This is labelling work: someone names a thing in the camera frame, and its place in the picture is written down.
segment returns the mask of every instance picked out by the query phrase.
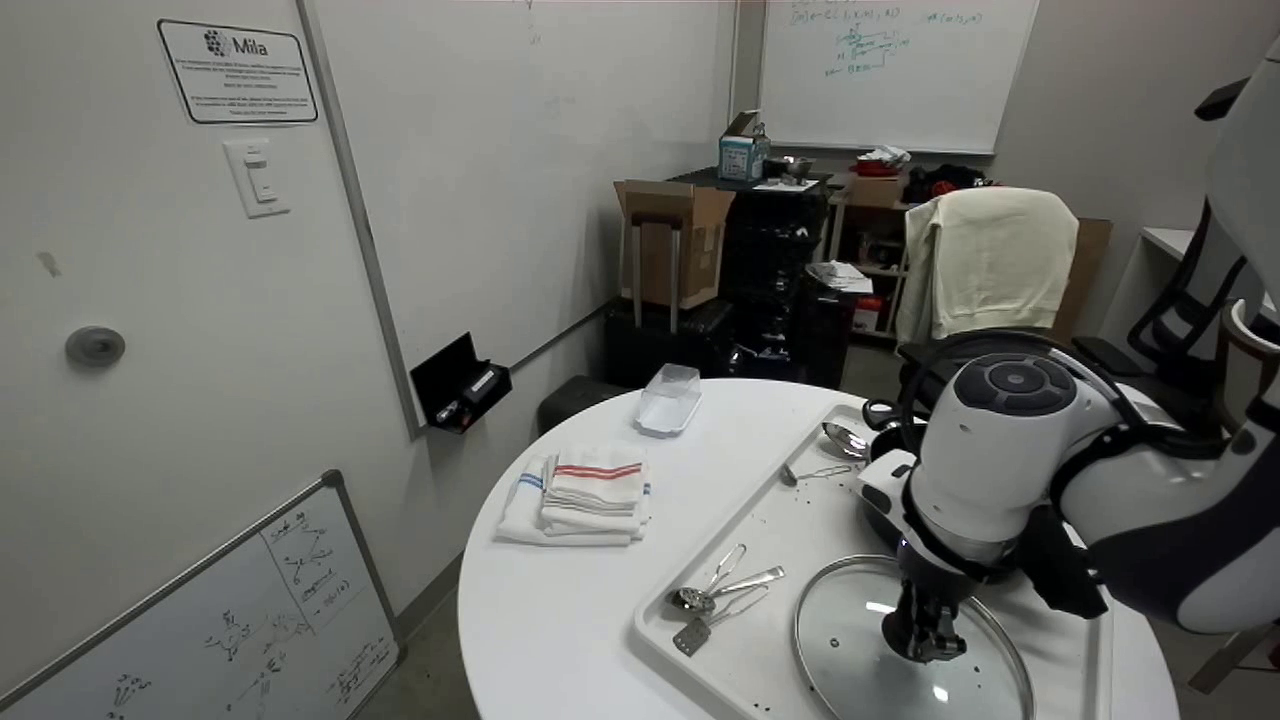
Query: wall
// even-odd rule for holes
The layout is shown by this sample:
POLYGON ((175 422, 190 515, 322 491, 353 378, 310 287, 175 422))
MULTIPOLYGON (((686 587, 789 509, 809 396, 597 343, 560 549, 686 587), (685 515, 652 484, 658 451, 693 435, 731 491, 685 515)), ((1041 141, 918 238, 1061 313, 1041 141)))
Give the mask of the wall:
POLYGON ((289 0, 0 8, 0 692, 322 467, 402 607, 597 349, 574 334, 470 435, 410 439, 322 124, 190 124, 158 15, 300 33, 289 0), (242 219, 229 137, 273 141, 289 218, 242 219), (73 374, 78 326, 120 329, 122 366, 73 374))
MULTIPOLYGON (((745 8, 741 103, 760 96, 760 13, 763 4, 745 8)), ((1274 0, 1041 0, 987 172, 1003 186, 1050 189, 1079 218, 1116 226, 1082 313, 1087 334, 1128 329, 1130 306, 1120 281, 1141 253, 1141 228, 1197 226, 1211 131, 1193 110, 1250 74, 1274 33, 1274 0)))

